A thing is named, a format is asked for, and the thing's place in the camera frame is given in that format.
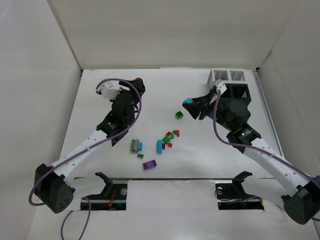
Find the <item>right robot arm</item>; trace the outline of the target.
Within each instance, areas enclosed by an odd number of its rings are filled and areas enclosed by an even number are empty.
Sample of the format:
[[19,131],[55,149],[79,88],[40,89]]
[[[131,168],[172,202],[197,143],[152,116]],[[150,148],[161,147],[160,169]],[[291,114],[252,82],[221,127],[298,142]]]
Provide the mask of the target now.
[[211,118],[215,134],[218,134],[217,125],[227,129],[227,139],[223,140],[217,135],[218,140],[254,160],[278,182],[257,183],[251,172],[244,171],[233,180],[245,194],[254,195],[254,190],[260,190],[261,193],[256,193],[256,196],[279,206],[300,225],[305,225],[319,213],[320,177],[308,175],[273,150],[248,124],[251,113],[243,100],[222,97],[219,90],[205,96],[188,98],[182,106],[195,120]]

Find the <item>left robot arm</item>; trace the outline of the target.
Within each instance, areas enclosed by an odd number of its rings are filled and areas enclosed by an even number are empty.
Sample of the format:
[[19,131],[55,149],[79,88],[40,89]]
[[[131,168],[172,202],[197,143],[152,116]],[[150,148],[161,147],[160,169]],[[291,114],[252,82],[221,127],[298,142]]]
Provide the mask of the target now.
[[114,87],[114,79],[99,82],[95,92],[111,102],[111,110],[90,136],[72,152],[51,165],[41,164],[35,170],[32,195],[53,213],[64,211],[73,199],[90,195],[108,195],[113,181],[102,172],[92,177],[77,175],[98,156],[98,151],[112,149],[136,123],[142,109],[142,95],[146,91],[144,81],[116,79],[120,88]]

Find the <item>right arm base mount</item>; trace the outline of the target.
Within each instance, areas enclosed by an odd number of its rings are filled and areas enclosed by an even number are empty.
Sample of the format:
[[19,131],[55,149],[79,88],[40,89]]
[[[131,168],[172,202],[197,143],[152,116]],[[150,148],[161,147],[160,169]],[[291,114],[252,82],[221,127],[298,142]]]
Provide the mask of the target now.
[[242,183],[253,174],[243,171],[234,178],[215,183],[214,195],[220,211],[265,210],[263,200],[255,195],[245,193]]

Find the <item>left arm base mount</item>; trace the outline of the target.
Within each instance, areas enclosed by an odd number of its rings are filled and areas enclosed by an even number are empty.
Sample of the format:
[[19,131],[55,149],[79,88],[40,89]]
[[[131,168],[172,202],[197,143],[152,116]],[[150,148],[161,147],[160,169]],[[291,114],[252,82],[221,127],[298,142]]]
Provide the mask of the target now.
[[102,190],[87,195],[92,211],[125,211],[127,208],[128,180],[111,179],[102,172],[95,176],[103,182]]

